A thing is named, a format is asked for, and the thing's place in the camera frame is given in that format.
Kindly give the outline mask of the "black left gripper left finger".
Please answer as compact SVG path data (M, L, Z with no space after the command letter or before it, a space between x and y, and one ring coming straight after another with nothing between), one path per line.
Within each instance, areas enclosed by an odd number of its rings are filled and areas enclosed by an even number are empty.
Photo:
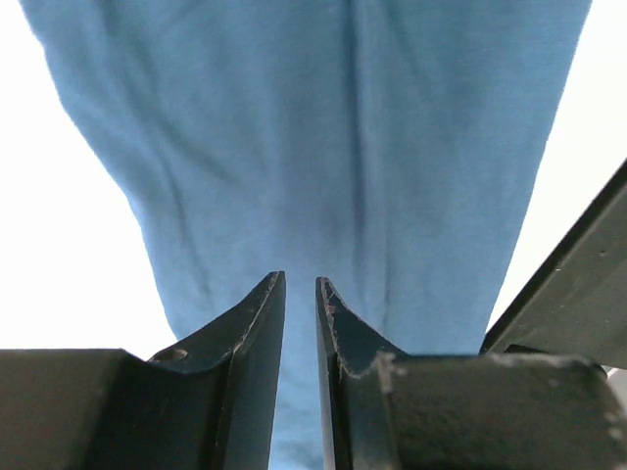
M5 469L265 469L285 276L142 360L123 350L4 350Z

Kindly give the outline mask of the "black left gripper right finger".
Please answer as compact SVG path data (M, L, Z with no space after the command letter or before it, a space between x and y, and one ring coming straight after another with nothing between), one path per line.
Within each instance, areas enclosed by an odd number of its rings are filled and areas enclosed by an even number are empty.
M411 355L315 282L328 469L622 469L626 414L591 363Z

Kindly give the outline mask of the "dark teal t shirt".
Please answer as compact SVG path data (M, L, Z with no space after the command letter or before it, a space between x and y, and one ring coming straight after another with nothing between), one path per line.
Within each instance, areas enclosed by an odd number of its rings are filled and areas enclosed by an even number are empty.
M314 281L476 353L587 1L24 1L184 338L287 278L269 465L322 465Z

